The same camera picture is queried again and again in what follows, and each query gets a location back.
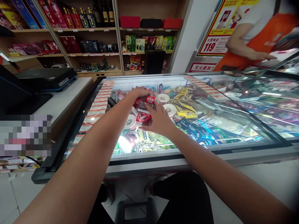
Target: shoe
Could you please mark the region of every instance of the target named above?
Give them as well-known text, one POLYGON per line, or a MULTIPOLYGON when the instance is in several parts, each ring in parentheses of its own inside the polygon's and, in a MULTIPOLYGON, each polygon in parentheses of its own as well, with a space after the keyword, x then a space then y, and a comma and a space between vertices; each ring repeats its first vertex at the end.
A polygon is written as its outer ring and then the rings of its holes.
POLYGON ((155 194, 154 194, 154 191, 153 191, 154 184, 157 183, 158 181, 163 181, 166 178, 168 178, 168 176, 167 175, 163 175, 163 176, 159 176, 157 179, 155 179, 154 181, 150 182, 149 185, 147 185, 144 188, 144 193, 145 193, 146 197, 147 198, 153 198, 153 197, 155 197, 155 194))
POLYGON ((107 187, 107 199, 106 201, 103 202, 104 205, 110 206, 113 204, 114 199, 115 199, 115 190, 114 190, 114 185, 112 185, 110 182, 102 182, 107 187))

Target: wine bottle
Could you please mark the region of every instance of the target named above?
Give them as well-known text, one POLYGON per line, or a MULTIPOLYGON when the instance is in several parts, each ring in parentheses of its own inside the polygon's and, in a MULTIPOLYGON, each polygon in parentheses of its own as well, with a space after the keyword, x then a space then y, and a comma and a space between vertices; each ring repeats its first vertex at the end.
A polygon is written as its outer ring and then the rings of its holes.
POLYGON ((99 8, 98 0, 93 0, 93 13, 96 18, 97 27, 103 27, 103 19, 99 8))
POLYGON ((102 13, 104 19, 104 27, 110 27, 108 13, 107 13, 107 2, 106 0, 102 0, 102 13))
POLYGON ((108 8, 108 10, 109 10, 110 25, 111 25, 111 27, 115 27, 112 0, 109 1, 109 8, 108 8))

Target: white shirt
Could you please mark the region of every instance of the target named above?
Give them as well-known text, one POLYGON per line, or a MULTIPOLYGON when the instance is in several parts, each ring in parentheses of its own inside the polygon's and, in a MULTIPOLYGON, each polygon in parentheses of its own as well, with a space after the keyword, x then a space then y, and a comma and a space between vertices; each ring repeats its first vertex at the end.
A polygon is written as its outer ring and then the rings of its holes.
MULTIPOLYGON (((275 0, 259 0, 247 13, 244 14, 238 25, 250 23, 253 28, 243 37, 245 44, 248 44, 272 18, 275 8, 275 0)), ((281 0, 279 13, 295 14, 295 7, 288 3, 288 0, 281 0)))

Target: right hand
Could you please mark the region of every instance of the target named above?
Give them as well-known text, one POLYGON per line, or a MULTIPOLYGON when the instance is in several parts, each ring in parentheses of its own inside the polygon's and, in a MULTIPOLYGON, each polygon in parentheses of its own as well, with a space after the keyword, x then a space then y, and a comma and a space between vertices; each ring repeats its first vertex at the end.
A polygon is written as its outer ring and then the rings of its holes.
POLYGON ((267 54, 265 52, 259 52, 259 51, 254 51, 250 53, 247 58, 249 60, 255 61, 255 60, 272 60, 272 59, 277 59, 276 57, 267 54))
POLYGON ((177 127, 169 118, 168 113, 165 111, 163 105, 158 103, 156 100, 154 102, 156 105, 156 112, 148 104, 145 104, 147 110, 150 112, 150 115, 153 118, 152 125, 149 127, 143 126, 139 129, 143 131, 154 132, 168 138, 168 135, 171 133, 171 131, 175 130, 174 128, 177 127))

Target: pixelated blur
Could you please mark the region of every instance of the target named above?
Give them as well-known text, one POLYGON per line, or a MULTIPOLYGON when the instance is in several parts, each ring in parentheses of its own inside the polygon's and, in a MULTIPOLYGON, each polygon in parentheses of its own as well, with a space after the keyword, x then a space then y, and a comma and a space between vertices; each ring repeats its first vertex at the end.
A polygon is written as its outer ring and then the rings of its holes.
POLYGON ((0 156, 50 156, 51 115, 0 116, 0 156))

